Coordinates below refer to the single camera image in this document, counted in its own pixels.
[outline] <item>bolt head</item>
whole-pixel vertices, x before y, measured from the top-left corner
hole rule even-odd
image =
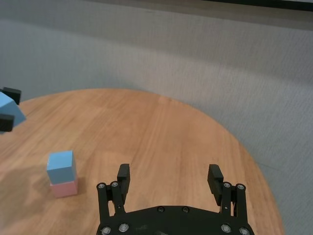
[[[189,212],[189,208],[188,207],[183,207],[182,211],[185,212],[185,213],[188,213]]]
[[[111,228],[110,227],[104,227],[101,230],[101,235],[108,235],[111,232]]]
[[[239,189],[245,189],[245,186],[243,186],[243,185],[237,185],[237,188],[239,188]]]
[[[165,208],[164,208],[164,207],[158,207],[158,208],[157,208],[157,211],[158,211],[158,212],[164,212],[164,211],[165,211]]]
[[[240,232],[241,235],[250,235],[249,230],[246,229],[246,228],[240,228],[239,232]]]
[[[120,232],[126,232],[127,230],[129,229],[129,226],[128,226],[128,224],[121,224],[119,227],[118,227],[118,230],[120,231]]]
[[[222,230],[224,233],[230,233],[230,232],[231,232],[231,228],[230,228],[230,226],[227,225],[227,224],[222,224],[221,230]]]

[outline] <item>gray wall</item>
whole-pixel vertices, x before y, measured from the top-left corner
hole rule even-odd
[[[0,3],[1,84],[24,99],[139,89],[203,110],[255,158],[288,235],[312,233],[312,76],[310,12],[198,0]]]

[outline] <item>pink block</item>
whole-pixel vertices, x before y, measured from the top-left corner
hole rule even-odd
[[[55,185],[50,183],[50,188],[55,197],[76,195],[78,193],[78,180]]]

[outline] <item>wood grain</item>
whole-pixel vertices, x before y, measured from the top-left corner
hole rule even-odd
[[[206,181],[209,164],[218,164],[225,180],[247,186],[255,234],[284,234],[252,157],[225,128],[186,104],[157,94],[94,89],[35,98],[21,109],[27,121],[0,136],[0,234],[95,234],[96,184],[115,180],[121,163],[131,164],[128,212],[157,205],[218,211]],[[55,199],[45,171],[48,155],[70,149],[79,194]]]

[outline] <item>blue object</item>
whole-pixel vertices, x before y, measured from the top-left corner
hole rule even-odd
[[[26,117],[24,116],[18,105],[15,103],[15,101],[2,92],[0,92],[0,114],[13,115],[13,126],[17,126],[26,120]]]
[[[47,173],[53,185],[74,181],[76,179],[76,163],[73,151],[51,153],[47,164]]]

